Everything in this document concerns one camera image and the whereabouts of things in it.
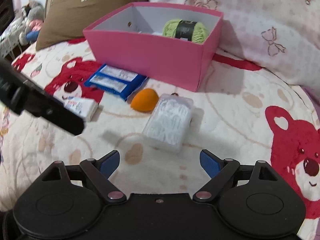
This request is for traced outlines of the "pink cardboard box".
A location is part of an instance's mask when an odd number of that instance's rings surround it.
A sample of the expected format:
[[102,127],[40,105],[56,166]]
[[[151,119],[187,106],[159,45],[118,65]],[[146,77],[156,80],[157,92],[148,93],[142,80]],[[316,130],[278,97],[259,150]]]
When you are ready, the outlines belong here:
[[[96,60],[197,91],[219,44],[223,12],[184,4],[132,2],[83,30]],[[203,23],[202,44],[162,36],[173,19]]]

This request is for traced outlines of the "red bear blanket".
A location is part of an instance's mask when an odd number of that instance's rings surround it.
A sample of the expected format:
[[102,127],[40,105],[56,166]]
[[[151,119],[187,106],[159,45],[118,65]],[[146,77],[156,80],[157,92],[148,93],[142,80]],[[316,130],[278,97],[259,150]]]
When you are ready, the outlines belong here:
[[300,86],[218,51],[197,92],[148,79],[142,91],[158,94],[155,113],[135,111],[129,100],[84,86],[100,67],[87,41],[43,50],[30,46],[12,64],[60,101],[94,99],[98,109],[73,136],[28,113],[1,107],[1,210],[55,160],[67,165],[120,153],[110,180],[131,193],[195,193],[209,180],[200,167],[203,149],[242,164],[270,161],[272,143],[310,142],[319,129],[317,105]]

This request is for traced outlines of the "green yarn ball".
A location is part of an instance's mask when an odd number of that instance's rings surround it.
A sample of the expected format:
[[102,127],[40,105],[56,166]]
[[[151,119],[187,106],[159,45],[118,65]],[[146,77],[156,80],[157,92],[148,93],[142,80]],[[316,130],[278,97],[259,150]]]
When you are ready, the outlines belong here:
[[162,36],[202,44],[209,31],[201,22],[173,19],[164,25]]

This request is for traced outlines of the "brown pillow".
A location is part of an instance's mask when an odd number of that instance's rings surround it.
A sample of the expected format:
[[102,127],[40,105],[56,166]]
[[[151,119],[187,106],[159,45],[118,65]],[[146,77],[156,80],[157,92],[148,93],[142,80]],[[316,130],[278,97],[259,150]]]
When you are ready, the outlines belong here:
[[36,41],[37,51],[82,38],[90,24],[130,2],[147,0],[53,0]]

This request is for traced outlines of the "clear floss pick box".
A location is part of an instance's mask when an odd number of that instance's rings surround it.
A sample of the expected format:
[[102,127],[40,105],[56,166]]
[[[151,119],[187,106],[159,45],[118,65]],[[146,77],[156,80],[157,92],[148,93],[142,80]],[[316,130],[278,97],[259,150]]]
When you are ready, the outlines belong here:
[[151,147],[178,153],[189,130],[194,102],[190,98],[163,94],[143,129],[143,139]]

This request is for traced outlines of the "white tissue pack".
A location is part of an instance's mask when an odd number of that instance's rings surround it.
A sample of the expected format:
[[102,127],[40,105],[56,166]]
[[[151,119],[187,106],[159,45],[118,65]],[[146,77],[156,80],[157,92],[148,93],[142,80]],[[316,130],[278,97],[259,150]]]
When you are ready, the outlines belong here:
[[85,122],[90,122],[98,109],[98,103],[94,99],[68,97],[64,107],[81,117]]

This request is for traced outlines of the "pink checkered pillow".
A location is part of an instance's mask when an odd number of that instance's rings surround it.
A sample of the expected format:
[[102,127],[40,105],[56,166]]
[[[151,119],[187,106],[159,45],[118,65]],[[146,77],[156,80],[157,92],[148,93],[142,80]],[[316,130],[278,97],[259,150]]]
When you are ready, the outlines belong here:
[[319,92],[319,0],[150,0],[224,14],[220,48]]

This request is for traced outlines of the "orange makeup sponge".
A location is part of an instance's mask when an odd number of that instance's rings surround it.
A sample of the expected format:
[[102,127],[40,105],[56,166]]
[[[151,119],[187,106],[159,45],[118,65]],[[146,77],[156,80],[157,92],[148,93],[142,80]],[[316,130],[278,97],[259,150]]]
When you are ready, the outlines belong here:
[[156,107],[159,96],[154,89],[145,88],[139,91],[131,101],[131,108],[138,112],[151,112]]

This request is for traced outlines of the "grey plush toy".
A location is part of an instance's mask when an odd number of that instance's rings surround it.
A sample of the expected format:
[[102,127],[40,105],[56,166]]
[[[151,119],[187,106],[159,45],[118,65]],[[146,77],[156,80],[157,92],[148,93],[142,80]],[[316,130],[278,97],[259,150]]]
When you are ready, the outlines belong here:
[[24,7],[26,21],[25,28],[19,35],[20,44],[26,46],[37,41],[44,23],[44,7],[37,0],[29,0]]

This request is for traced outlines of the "blue wet wipes pack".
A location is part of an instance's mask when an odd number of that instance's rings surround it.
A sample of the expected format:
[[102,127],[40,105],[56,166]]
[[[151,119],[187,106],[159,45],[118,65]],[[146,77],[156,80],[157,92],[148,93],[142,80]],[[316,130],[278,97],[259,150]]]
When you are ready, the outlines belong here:
[[84,85],[114,94],[127,101],[147,79],[147,76],[103,64],[84,82]]

